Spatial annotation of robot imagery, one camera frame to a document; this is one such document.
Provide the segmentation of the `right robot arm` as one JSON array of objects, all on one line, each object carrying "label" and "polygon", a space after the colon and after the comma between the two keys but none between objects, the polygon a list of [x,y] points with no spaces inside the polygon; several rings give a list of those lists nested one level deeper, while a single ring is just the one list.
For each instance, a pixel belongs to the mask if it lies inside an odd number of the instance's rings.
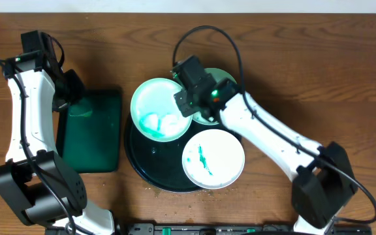
[{"label": "right robot arm", "polygon": [[299,215],[295,232],[333,231],[334,219],[357,191],[343,147],[335,142],[324,147],[293,131],[232,80],[216,82],[196,56],[174,63],[172,74],[183,88],[174,97],[184,117],[200,112],[204,119],[218,121],[284,171],[292,182],[292,205]]}]

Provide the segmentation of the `white plate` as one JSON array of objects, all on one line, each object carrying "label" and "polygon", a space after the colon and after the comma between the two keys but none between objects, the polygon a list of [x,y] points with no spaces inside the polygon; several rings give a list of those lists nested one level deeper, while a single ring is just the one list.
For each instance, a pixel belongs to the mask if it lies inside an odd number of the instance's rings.
[{"label": "white plate", "polygon": [[[221,80],[228,78],[229,80],[232,80],[236,84],[234,77],[225,70],[218,69],[218,68],[206,68],[205,71],[207,73],[210,73],[216,82],[220,82]],[[204,119],[201,116],[200,112],[193,114],[193,121],[201,125],[218,125],[219,124],[217,120],[208,121],[207,119]]]},{"label": "white plate", "polygon": [[185,145],[181,163],[186,176],[204,189],[222,189],[234,183],[245,165],[241,142],[227,131],[208,129]]},{"label": "white plate", "polygon": [[174,99],[182,87],[166,78],[142,83],[131,99],[131,118],[136,128],[156,142],[170,142],[183,136],[192,117],[183,117]]}]

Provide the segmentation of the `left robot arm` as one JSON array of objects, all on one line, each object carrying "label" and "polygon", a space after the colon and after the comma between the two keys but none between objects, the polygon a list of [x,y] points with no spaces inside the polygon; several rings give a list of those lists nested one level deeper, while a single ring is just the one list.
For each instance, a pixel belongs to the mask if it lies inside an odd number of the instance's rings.
[{"label": "left robot arm", "polygon": [[63,71],[57,40],[42,31],[21,35],[23,52],[0,61],[12,97],[12,130],[0,166],[0,196],[25,226],[46,234],[114,234],[112,212],[87,198],[80,175],[59,156],[53,112],[77,103],[84,85]]}]

